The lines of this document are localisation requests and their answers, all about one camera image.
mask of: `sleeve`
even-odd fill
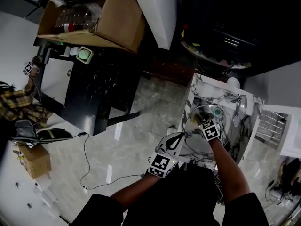
[[[94,194],[71,226],[120,226],[122,222],[123,209],[120,203],[113,198]]]
[[[27,107],[32,104],[34,93],[26,93],[23,90],[6,91],[1,96],[3,102],[12,109]]]
[[[28,83],[27,83],[26,86],[25,86],[24,91],[25,91],[25,93],[26,93],[27,95],[30,95],[30,94],[32,94],[32,93],[34,92],[34,89],[35,89],[34,83],[32,82],[31,79],[29,79],[29,80],[28,80]]]
[[[234,199],[226,205],[222,226],[268,226],[267,217],[255,193]]]

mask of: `cardboard box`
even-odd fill
[[[136,0],[99,0],[102,16],[91,30],[55,33],[55,24],[63,6],[49,1],[40,21],[37,37],[77,45],[113,47],[138,53],[144,36],[145,18]]]
[[[32,149],[19,145],[19,150],[24,157],[24,167],[32,179],[51,171],[49,153],[42,145],[35,145]]]

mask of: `black cable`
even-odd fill
[[[290,201],[290,202],[293,202],[293,199],[291,199],[291,198],[287,198],[287,197],[285,197],[285,196],[283,196],[286,200],[288,200],[288,201]]]
[[[82,183],[81,183],[82,179],[83,179],[86,175],[88,175],[89,172],[90,172],[90,170],[91,170],[90,163],[89,163],[89,161],[88,161],[87,154],[86,154],[86,141],[88,140],[89,137],[90,137],[90,135],[88,134],[88,137],[86,138],[86,140],[85,140],[85,142],[84,142],[84,153],[85,153],[86,161],[87,161],[87,163],[88,163],[88,165],[89,165],[89,170],[88,170],[88,172],[81,178],[81,180],[79,181],[79,183],[81,184],[82,187],[84,187],[84,186],[82,185]]]
[[[213,174],[215,173],[215,167],[216,167],[216,163],[215,163],[214,167],[212,168]]]
[[[225,69],[225,70],[221,70],[221,71],[217,71],[217,72],[209,72],[209,71],[206,71],[203,69],[203,67],[199,64],[198,62],[198,58],[196,57],[196,61],[197,61],[197,64],[198,66],[200,67],[201,71],[198,70],[201,74],[203,74],[204,76],[207,76],[207,77],[212,77],[212,78],[219,78],[219,77],[225,77],[227,76],[228,74],[232,73],[232,71],[230,71],[229,73],[226,73],[226,74],[221,74],[221,76],[217,76],[217,73],[222,73],[222,72],[226,72],[228,70],[230,70],[232,67],[234,67],[235,65],[237,65],[237,63],[234,63],[233,65],[231,65],[229,68]]]
[[[42,104],[42,99],[41,99],[41,95],[40,95],[40,93],[39,93],[38,87],[36,86],[35,82],[34,82],[33,79],[31,78],[31,76],[29,76],[29,78],[30,78],[31,81],[33,82],[33,84],[34,84],[34,86],[35,86],[35,88],[36,88],[36,90],[37,90],[37,93],[38,93],[38,95],[39,95],[40,103],[41,103],[41,106],[43,107],[43,114],[42,114],[42,116],[37,120],[37,122],[33,123],[32,125],[30,125],[30,126],[25,126],[25,127],[17,127],[17,129],[18,129],[18,128],[29,128],[29,127],[32,127],[32,126],[36,125],[37,123],[39,123],[39,122],[42,120],[42,118],[43,118],[43,116],[44,116],[44,113],[45,113],[45,107],[44,107],[43,104]]]
[[[271,202],[278,202],[279,201],[279,199],[278,200],[271,200],[271,199],[267,199],[267,189],[268,189],[269,187],[267,187],[266,189],[265,189],[265,195],[264,195],[264,197],[265,197],[265,200],[268,202],[268,201],[271,201]]]
[[[82,135],[85,135],[84,132],[83,132],[83,133],[79,133],[77,136],[80,137],[80,136],[82,136]],[[88,160],[88,158],[87,158],[87,154],[86,154],[86,141],[88,140],[89,137],[90,137],[90,135],[88,134],[88,137],[86,138],[86,140],[85,140],[85,142],[84,142],[84,153],[85,153],[86,161],[87,161],[87,163],[88,163],[88,165],[89,165],[89,170],[88,170],[88,172],[81,178],[81,180],[79,181],[80,185],[81,185],[82,187],[84,187],[84,188],[86,188],[86,187],[82,185],[81,181],[82,181],[82,179],[83,179],[86,175],[88,175],[88,174],[90,173],[90,170],[91,170],[91,166],[90,166],[89,160]],[[142,174],[138,174],[138,175],[130,175],[130,176],[123,176],[123,177],[120,177],[120,178],[116,179],[115,181],[113,181],[113,182],[111,182],[111,183],[102,184],[102,185],[99,185],[99,186],[96,186],[96,187],[93,187],[93,188],[90,188],[90,189],[88,189],[88,188],[86,188],[86,189],[87,189],[88,191],[90,191],[90,190],[96,189],[96,188],[101,187],[101,186],[110,185],[110,184],[112,184],[112,183],[114,183],[114,182],[116,182],[116,181],[118,181],[119,179],[122,179],[122,178],[129,178],[129,177],[141,176],[141,175],[142,175]]]
[[[268,206],[266,206],[266,207],[264,207],[264,208],[262,208],[262,209],[266,209],[266,208],[268,208],[269,206],[271,206],[271,205],[273,205],[273,204],[276,204],[277,202],[273,202],[273,203],[271,203],[270,205],[268,205]]]

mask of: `tile floor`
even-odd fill
[[[142,111],[135,119],[122,123],[119,140],[115,139],[116,125],[97,136],[90,137],[86,143],[87,157],[91,172],[82,180],[89,188],[105,184],[108,165],[112,166],[111,181],[133,174],[143,174],[147,167],[147,158],[154,147],[166,135],[167,128],[176,125],[182,114],[182,103],[187,88],[156,78],[141,78],[132,111]],[[73,135],[81,132],[68,122],[56,125],[68,130]],[[119,189],[135,182],[140,177],[123,178],[109,186],[102,186],[83,192],[80,179],[88,170],[83,145],[87,136],[73,140],[46,145],[50,152],[53,184],[50,190],[58,198],[58,206],[63,217],[73,221],[92,194],[111,195]],[[267,207],[270,225],[276,225],[293,207],[290,202],[283,202],[276,207],[266,202],[264,193],[269,182],[277,175],[279,165],[284,158],[265,144],[255,140],[247,158],[241,163],[250,188]],[[216,206],[215,219],[222,224],[224,207]]]

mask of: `white wall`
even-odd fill
[[[28,80],[23,74],[24,63],[31,61],[37,48],[32,46],[38,26],[24,19],[0,12],[0,81],[14,83],[22,89]],[[0,167],[0,213],[13,226],[62,226],[42,210],[42,202],[32,189],[32,179],[12,152],[13,144],[3,157]],[[15,183],[21,184],[17,189]]]
[[[38,48],[33,46],[38,25],[0,12],[0,81],[22,89],[28,80],[24,63],[32,60]]]
[[[265,104],[301,108],[301,62],[246,80],[244,90],[265,99]]]
[[[137,0],[159,48],[170,49],[182,0]]]

